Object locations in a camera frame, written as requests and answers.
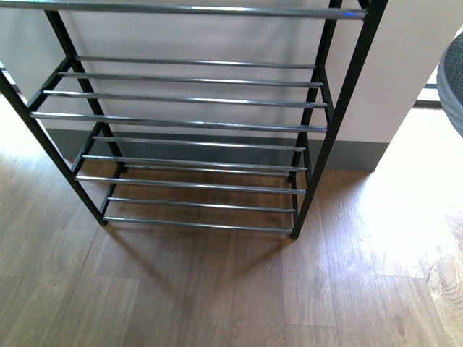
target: gray fabric object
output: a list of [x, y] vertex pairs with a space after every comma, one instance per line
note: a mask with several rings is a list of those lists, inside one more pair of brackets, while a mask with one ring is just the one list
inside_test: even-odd
[[463, 33], [447, 49], [444, 71], [452, 92], [463, 105]]
[[443, 110], [463, 137], [463, 33], [455, 38], [442, 56], [437, 89]]

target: black metal leg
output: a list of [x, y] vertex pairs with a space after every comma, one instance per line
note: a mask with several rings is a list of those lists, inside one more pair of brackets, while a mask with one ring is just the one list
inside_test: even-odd
[[42, 148], [46, 151], [50, 159], [54, 162], [56, 167], [61, 171], [64, 178], [69, 182], [73, 190], [79, 195], [79, 198], [84, 202], [85, 206], [93, 214], [96, 220], [103, 226], [107, 222], [103, 219], [103, 215], [98, 208], [93, 204], [87, 192], [82, 188], [79, 182], [74, 180], [74, 176], [63, 160], [59, 152], [54, 147], [53, 143], [42, 131], [38, 122], [30, 117], [30, 112], [27, 106], [22, 102], [21, 97], [16, 93], [14, 88], [9, 84], [8, 79], [3, 72], [0, 72], [0, 92], [3, 93], [5, 98], [13, 106], [13, 109], [21, 117], [22, 121], [26, 124], [29, 130], [33, 133], [34, 137], [41, 144]]
[[[66, 54], [68, 58], [72, 60], [72, 65], [71, 65], [72, 69], [74, 70], [74, 72], [85, 73], [85, 69], [82, 63], [76, 60], [77, 51], [75, 50], [75, 47], [72, 44], [72, 40], [69, 36], [69, 33], [67, 32], [67, 29], [63, 23], [61, 16], [59, 15], [57, 11], [45, 11], [45, 13], [48, 18], [48, 21], [51, 24], [51, 27], [53, 28], [55, 32], [56, 37], [58, 38], [59, 43], [61, 44], [61, 47], [63, 48], [64, 53]], [[89, 80], [78, 79], [77, 81], [79, 82], [80, 87], [82, 88], [83, 92], [85, 93], [95, 92]], [[90, 108], [92, 109], [93, 114], [101, 115], [101, 116], [104, 115], [103, 109], [101, 108], [101, 105], [97, 99], [88, 99], [88, 104], [90, 105]], [[111, 128], [106, 123], [103, 123], [101, 125], [101, 131], [107, 137], [113, 136]], [[116, 157], [122, 157], [121, 150], [119, 149], [119, 146], [117, 145], [117, 143], [108, 142], [108, 146], [109, 146], [109, 149], [111, 150], [112, 155]]]
[[315, 190], [317, 185], [320, 182], [321, 175], [325, 169], [326, 162], [328, 160], [331, 149], [333, 148], [334, 141], [341, 127], [342, 120], [349, 105], [352, 94], [354, 93], [355, 85], [362, 71], [363, 65], [370, 50], [371, 44], [378, 29], [379, 23], [383, 16], [384, 10], [388, 0], [375, 0], [369, 7], [365, 22], [360, 31], [359, 40], [355, 46], [352, 59], [349, 64], [349, 68], [344, 79], [344, 83], [339, 93], [338, 102], [334, 109], [333, 119], [328, 127], [326, 132], [325, 140], [323, 141], [320, 155], [318, 156], [317, 163], [315, 164], [312, 178], [310, 179], [309, 187], [304, 197], [304, 202], [302, 203], [299, 217], [297, 219], [297, 224], [294, 228], [294, 231], [291, 234], [292, 239], [297, 239], [299, 237], [302, 224], [304, 223], [305, 217], [310, 207], [310, 203], [313, 200], [315, 195]]
[[[330, 0], [330, 8], [340, 8], [342, 0]], [[315, 60], [315, 69], [312, 73], [311, 82], [321, 82], [319, 67], [324, 67], [328, 53], [331, 47], [331, 41], [333, 40], [334, 30], [336, 29], [336, 20], [326, 20], [323, 26], [323, 32], [320, 38], [320, 45], [318, 46], [317, 58]], [[307, 92], [306, 101], [314, 103], [317, 98], [318, 89], [310, 88]], [[312, 109], [306, 108], [302, 114], [301, 125], [309, 125], [310, 119], [312, 118]], [[296, 146], [300, 146], [302, 143], [302, 133], [297, 135]], [[298, 166], [301, 159], [301, 152], [294, 152], [292, 157], [291, 166]]]

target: shelf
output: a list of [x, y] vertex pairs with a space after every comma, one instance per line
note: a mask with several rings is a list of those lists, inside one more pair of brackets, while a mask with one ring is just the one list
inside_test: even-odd
[[[16, 112], [20, 115], [30, 131], [38, 139], [44, 150], [49, 154], [52, 161], [56, 164], [65, 179], [69, 182], [73, 190], [76, 191], [81, 200], [85, 203], [95, 219], [101, 224], [110, 223], [147, 223], [162, 227], [180, 228], [212, 228], [224, 230], [246, 230], [246, 231], [269, 231], [274, 233], [289, 234], [293, 239], [297, 239], [302, 230], [303, 223], [310, 208], [316, 192], [318, 182], [325, 168], [331, 148], [333, 147], [336, 136], [339, 132], [342, 120], [349, 105], [350, 98], [355, 89], [363, 64], [365, 63], [375, 32], [381, 21], [381, 17], [387, 5], [387, 0], [359, 0], [357, 9], [341, 8], [342, 0], [331, 0], [330, 7], [326, 9], [295, 9], [295, 8], [257, 8], [257, 7], [217, 7], [217, 6], [177, 6], [169, 4], [112, 4], [112, 3], [91, 3], [88, 1], [5, 1], [0, 0], [0, 8], [14, 9], [37, 9], [43, 10], [51, 24], [56, 37], [63, 48], [66, 56], [63, 61], [55, 68], [50, 76], [38, 88], [35, 95], [24, 104], [20, 95], [9, 84], [8, 79], [2, 72], [0, 74], [0, 91], [12, 104]], [[143, 13], [147, 15], [202, 15], [202, 16], [247, 16], [247, 17], [287, 17], [300, 19], [317, 19], [320, 25], [323, 24], [323, 32], [320, 38], [316, 60], [313, 64], [289, 63], [286, 61], [227, 61], [191, 59], [156, 59], [156, 58], [137, 58], [137, 57], [118, 57], [118, 56], [81, 56], [76, 51], [69, 36], [66, 25], [63, 22], [60, 12], [91, 11], [91, 12], [121, 12], [121, 13]], [[352, 53], [352, 58], [347, 69], [346, 77], [340, 90], [336, 91], [338, 101], [335, 104], [331, 97], [331, 89], [328, 83], [328, 75], [325, 70], [326, 59], [333, 39], [336, 23], [338, 20], [359, 20], [362, 21], [362, 29], [358, 35], [357, 44]], [[88, 62], [105, 63], [105, 70], [110, 68], [110, 72], [98, 71], [98, 64], [93, 69], [95, 71], [85, 71], [84, 65]], [[160, 64], [173, 65], [176, 70], [173, 74], [131, 74], [127, 73], [125, 64]], [[185, 66], [199, 66], [201, 73], [195, 76], [182, 75]], [[212, 69], [205, 73], [209, 67], [223, 67], [230, 71], [230, 76], [214, 76]], [[238, 77], [234, 75], [234, 68], [249, 69], [246, 71], [260, 71], [261, 69], [284, 70], [295, 72], [299, 78], [296, 80], [284, 77], [255, 78], [249, 73], [249, 77]], [[80, 86], [80, 90], [57, 90], [57, 86], [62, 80], [75, 80]], [[215, 94], [201, 95], [195, 89], [194, 97], [179, 97], [176, 95], [152, 95], [151, 91], [134, 94], [128, 90], [110, 93], [107, 90], [96, 92], [92, 87], [95, 80], [111, 80], [111, 83], [118, 83], [118, 86], [125, 87], [127, 82], [140, 83], [142, 86], [153, 85], [156, 83], [171, 83], [178, 88], [183, 88], [186, 84], [192, 86], [214, 85]], [[236, 86], [242, 90], [246, 89], [245, 98], [233, 98], [227, 94], [226, 89]], [[295, 88], [307, 91], [307, 96], [303, 100], [275, 100], [275, 98], [253, 97], [252, 91], [260, 87], [261, 90], [273, 88]], [[88, 102], [91, 114], [83, 113], [62, 113], [44, 112], [41, 108], [49, 98], [83, 99]], [[129, 100], [137, 102], [151, 102], [153, 106], [158, 103], [165, 103], [166, 107], [177, 103], [203, 104], [211, 110], [208, 118], [211, 121], [185, 120], [183, 115], [176, 116], [174, 112], [165, 116], [168, 119], [158, 119], [154, 116], [132, 114], [105, 114], [99, 103], [100, 100]], [[219, 121], [222, 108], [229, 106], [277, 108], [281, 114], [287, 110], [300, 109], [299, 118], [278, 117], [284, 119], [281, 123], [269, 121], [262, 117], [262, 124], [255, 124], [252, 121], [235, 121], [231, 116], [227, 121]], [[321, 110], [325, 114], [325, 124], [312, 124], [312, 114], [314, 110]], [[39, 120], [54, 120], [68, 122], [90, 122], [93, 129], [88, 132], [88, 137], [81, 144], [79, 154], [75, 158], [71, 167], [67, 165], [53, 142], [43, 131]], [[239, 140], [224, 140], [223, 142], [214, 138], [203, 138], [203, 140], [191, 140], [182, 138], [155, 138], [146, 134], [132, 134], [132, 136], [114, 134], [111, 126], [121, 124], [125, 126], [146, 127], [147, 132], [153, 132], [157, 128], [164, 128], [167, 132], [175, 129], [189, 128], [194, 132], [201, 129], [207, 132], [206, 136], [215, 136], [213, 130], [232, 130], [233, 134], [243, 133]], [[250, 132], [284, 134], [291, 136], [292, 144], [273, 144], [255, 143], [249, 137]], [[323, 145], [319, 154], [315, 158], [310, 152], [309, 134], [316, 133], [324, 136]], [[110, 155], [94, 153], [93, 146], [96, 142], [103, 143], [109, 147]], [[138, 156], [124, 154], [125, 145], [143, 146], [150, 155]], [[156, 148], [168, 148], [169, 158], [162, 156]], [[173, 149], [182, 151], [187, 158], [175, 158]], [[216, 160], [195, 160], [191, 155], [192, 151], [213, 150]], [[242, 160], [232, 160], [227, 156], [229, 151], [234, 151], [237, 155], [234, 158]], [[274, 165], [265, 161], [272, 155], [284, 155], [287, 163], [284, 165]], [[85, 170], [85, 164], [111, 168], [110, 174], [91, 174]], [[239, 184], [227, 184], [220, 180], [232, 176]], [[82, 182], [90, 182], [90, 187], [106, 187], [103, 193], [101, 206], [96, 207], [97, 200], [84, 189]], [[156, 198], [137, 196], [137, 192], [147, 190], [153, 191]], [[175, 200], [170, 194], [175, 192], [208, 192], [205, 196], [212, 197], [211, 201], [185, 201]], [[169, 193], [168, 197], [158, 196], [160, 193]], [[250, 199], [248, 204], [233, 203], [225, 198], [226, 194], [232, 196], [241, 195]], [[269, 201], [277, 201], [279, 206], [269, 204]], [[153, 207], [169, 209], [172, 214], [178, 215], [181, 219], [182, 214], [177, 213], [178, 209], [192, 209], [194, 211], [210, 211], [211, 213], [256, 213], [262, 216], [276, 214], [278, 216], [289, 216], [291, 226], [284, 223], [277, 223], [271, 227], [265, 226], [238, 226], [235, 223], [190, 223], [184, 220], [156, 220], [156, 214], [140, 218], [135, 213], [131, 216], [113, 215], [114, 212], [133, 210], [138, 206], [141, 210], [151, 211]]]

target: white wall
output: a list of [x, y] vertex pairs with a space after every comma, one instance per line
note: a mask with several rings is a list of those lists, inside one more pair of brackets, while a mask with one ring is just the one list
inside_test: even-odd
[[[323, 8], [327, 0], [285, 1], [285, 7]], [[230, 1], [214, 4], [230, 6]], [[236, 5], [276, 6], [281, 1], [254, 0]], [[357, 1], [346, 0], [345, 7]], [[323, 21], [255, 18], [202, 17], [149, 14], [64, 13], [63, 18], [82, 55], [134, 56], [141, 58], [218, 59], [248, 61], [284, 61], [311, 63], [315, 59]], [[12, 73], [26, 96], [44, 81], [63, 55], [48, 27], [45, 16], [37, 11], [0, 10], [0, 60]], [[372, 50], [339, 134], [340, 140], [390, 142], [403, 118], [412, 107], [426, 79], [463, 24], [463, 1], [390, 0]], [[327, 63], [331, 89], [336, 97], [349, 62], [360, 22], [340, 21]], [[199, 69], [198, 67], [87, 64], [99, 72], [148, 74], [206, 74], [211, 77], [303, 80], [310, 73], [268, 71], [265, 69]], [[60, 89], [77, 90], [66, 81]], [[208, 96], [211, 98], [275, 98], [303, 100], [303, 90], [275, 90], [268, 87], [217, 87], [95, 81], [100, 91], [143, 95]], [[44, 111], [90, 113], [83, 100], [52, 99]], [[243, 123], [294, 124], [299, 109], [243, 106], [211, 106], [170, 103], [133, 103], [103, 101], [107, 114], [153, 117], [157, 119], [216, 120]], [[317, 112], [314, 122], [321, 123]], [[47, 127], [82, 129], [82, 124], [47, 122]], [[130, 127], [139, 131], [146, 129]], [[232, 134], [216, 132], [215, 134]]]

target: metal rod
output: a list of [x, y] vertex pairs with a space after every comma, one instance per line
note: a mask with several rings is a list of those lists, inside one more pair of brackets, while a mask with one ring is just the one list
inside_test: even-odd
[[307, 134], [302, 134], [302, 143], [307, 148], [302, 154], [304, 156], [304, 166], [307, 168], [305, 172], [305, 183], [306, 187], [309, 187], [310, 179], [312, 178], [312, 161], [310, 159], [309, 137]]
[[163, 140], [163, 139], [143, 139], [140, 137], [101, 137], [94, 136], [94, 140], [104, 142], [141, 142], [141, 143], [156, 143], [160, 145], [194, 145], [208, 147], [227, 147], [227, 148], [254, 148], [260, 150], [291, 150], [302, 152], [305, 148], [294, 146], [277, 146], [277, 145], [254, 145], [247, 143], [224, 143], [224, 142], [202, 142], [202, 141], [183, 141], [183, 140]]
[[[291, 183], [291, 189], [297, 189], [297, 177], [295, 173], [291, 173], [289, 175], [289, 182]], [[293, 225], [295, 227], [297, 223], [297, 216], [299, 215], [297, 195], [293, 194], [291, 196], [291, 200], [292, 200], [292, 208], [294, 210], [294, 212], [292, 213]]]
[[167, 206], [182, 206], [182, 207], [206, 207], [206, 208], [218, 208], [218, 209], [225, 209], [225, 210], [245, 210], [245, 211], [272, 212], [272, 213], [292, 213], [294, 211], [292, 208], [200, 204], [196, 202], [144, 200], [144, 199], [130, 199], [126, 197], [109, 197], [108, 200], [114, 201], [114, 202], [127, 202], [127, 203], [132, 203], [132, 204], [167, 205]]
[[264, 188], [264, 187], [246, 187], [246, 186], [226, 186], [222, 184], [206, 183], [189, 183], [173, 181], [151, 181], [147, 179], [109, 179], [106, 177], [76, 176], [77, 181], [102, 182], [114, 184], [132, 184], [136, 186], [152, 186], [164, 188], [183, 188], [183, 189], [211, 189], [226, 190], [230, 192], [252, 192], [266, 194], [305, 194], [304, 189], [287, 189], [287, 188]]
[[315, 191], [318, 183], [320, 182], [321, 175], [325, 169], [326, 162], [328, 161], [329, 154], [333, 148], [336, 136], [341, 128], [342, 120], [346, 114], [347, 107], [349, 106], [350, 99], [354, 93], [355, 86], [362, 71], [363, 65], [370, 50], [371, 44], [375, 37], [376, 31], [378, 30], [379, 23], [383, 16], [384, 10], [388, 0], [375, 0], [371, 3], [368, 15], [365, 18], [357, 44], [352, 54], [349, 68], [347, 69], [346, 77], [344, 78], [341, 92], [339, 93], [338, 102], [334, 109], [333, 118], [328, 127], [325, 140], [323, 141], [320, 154], [318, 156], [317, 163], [315, 164], [312, 178], [310, 180], [307, 193], [302, 203], [299, 217], [297, 219], [297, 225], [294, 227], [294, 231], [291, 234], [293, 239], [297, 239], [304, 224], [305, 217], [310, 207], [310, 203], [313, 200]]
[[182, 6], [163, 4], [110, 4], [61, 0], [1, 0], [0, 7], [48, 11], [103, 11], [159, 14], [215, 14], [259, 17], [332, 18], [362, 20], [365, 12], [355, 9], [285, 9], [258, 7]]
[[260, 67], [265, 69], [301, 69], [314, 70], [314, 64], [282, 64], [273, 62], [253, 61], [216, 61], [216, 60], [187, 60], [187, 59], [143, 59], [143, 58], [115, 58], [109, 56], [77, 56], [78, 61], [101, 61], [106, 63], [132, 64], [172, 64], [172, 65], [206, 65], [218, 67]]
[[136, 100], [136, 101], [158, 101], [163, 103], [220, 103], [226, 105], [243, 106], [270, 106], [288, 108], [324, 108], [325, 103], [298, 103], [289, 101], [267, 101], [267, 100], [237, 100], [237, 99], [215, 99], [215, 98], [178, 98], [172, 96], [146, 96], [146, 95], [122, 95], [111, 93], [85, 93], [44, 90], [48, 96], [62, 98], [84, 98], [84, 99], [111, 99], [111, 100]]
[[330, 85], [328, 83], [328, 76], [326, 75], [325, 67], [320, 67], [318, 73], [320, 74], [320, 79], [323, 82], [323, 87], [321, 88], [321, 96], [323, 98], [323, 102], [326, 103], [325, 118], [326, 124], [329, 125], [334, 113], [333, 98], [331, 97]]
[[201, 129], [236, 129], [253, 132], [326, 132], [326, 127], [309, 127], [304, 125], [261, 125], [239, 123], [217, 123], [212, 121], [168, 121], [163, 119], [143, 119], [123, 116], [94, 116], [75, 113], [32, 112], [37, 119], [55, 119], [65, 121], [102, 121], [111, 124], [145, 125], [151, 127], [177, 127]]
[[61, 81], [63, 78], [59, 73], [69, 70], [71, 65], [72, 60], [68, 56], [65, 56], [63, 61], [55, 68], [55, 70], [50, 74], [50, 76], [41, 85], [41, 87], [38, 88], [38, 91], [27, 103], [26, 106], [29, 108], [29, 111], [34, 112], [37, 111], [39, 107], [41, 107], [47, 98], [47, 95], [44, 95], [42, 92], [44, 90], [54, 89], [58, 85], [59, 81]]
[[126, 168], [138, 168], [142, 170], [163, 170], [163, 171], [194, 171], [194, 172], [208, 172], [213, 174], [240, 174], [251, 176], [276, 176], [287, 177], [288, 174], [284, 172], [263, 172], [263, 171], [243, 171], [243, 170], [220, 170], [215, 168], [180, 168], [177, 166], [150, 166], [150, 165], [132, 165], [126, 164]]
[[107, 220], [109, 222], [121, 222], [121, 223], [158, 224], [161, 226], [187, 226], [187, 227], [196, 227], [196, 228], [214, 228], [214, 229], [229, 229], [229, 230], [270, 231], [274, 233], [283, 233], [283, 234], [290, 234], [292, 232], [291, 229], [282, 229], [282, 228], [258, 228], [254, 226], [220, 226], [216, 224], [174, 222], [170, 220], [151, 220], [151, 219], [120, 218], [120, 217], [105, 217], [104, 220]]
[[[118, 179], [121, 176], [122, 172], [124, 172], [124, 170], [125, 170], [124, 165], [118, 164], [114, 172], [113, 179]], [[100, 206], [100, 211], [102, 215], [106, 213], [106, 210], [108, 209], [108, 205], [109, 205], [109, 200], [111, 199], [115, 189], [116, 189], [116, 184], [111, 183], [108, 187], [108, 190], [106, 191], [106, 194], [103, 198], [103, 202], [101, 203], [101, 206]]]
[[107, 160], [107, 161], [125, 161], [127, 163], [164, 163], [185, 166], [210, 166], [215, 168], [254, 168], [257, 170], [275, 170], [275, 171], [306, 171], [307, 168], [295, 168], [292, 166], [275, 166], [275, 165], [257, 165], [257, 164], [238, 164], [238, 163], [221, 163], [216, 161], [194, 161], [194, 160], [173, 160], [157, 158], [132, 158], [132, 157], [108, 157], [104, 155], [83, 155], [85, 159]]
[[204, 77], [177, 77], [177, 76], [143, 76], [138, 74], [89, 74], [76, 72], [60, 72], [60, 76], [77, 79], [95, 80], [128, 80], [143, 82], [182, 82], [182, 83], [211, 83], [228, 85], [264, 85], [269, 87], [322, 87], [322, 83], [292, 82], [271, 80], [225, 80], [219, 78]]
[[0, 72], [0, 93], [9, 101], [13, 109], [20, 116], [22, 121], [28, 127], [30, 132], [34, 135], [37, 141], [41, 144], [42, 148], [48, 154], [50, 159], [54, 162], [56, 167], [61, 171], [61, 174], [69, 182], [71, 188], [77, 193], [79, 198], [89, 209], [95, 219], [101, 224], [105, 225], [106, 221], [103, 220], [103, 216], [100, 214], [100, 211], [95, 206], [91, 198], [87, 195], [87, 192], [82, 188], [79, 182], [74, 180], [74, 176], [67, 166], [66, 162], [61, 157], [61, 154], [55, 148], [54, 144], [48, 136], [43, 132], [40, 124], [35, 120], [29, 117], [29, 109], [22, 102], [21, 97], [16, 93], [14, 88], [9, 84], [7, 77], [3, 72]]

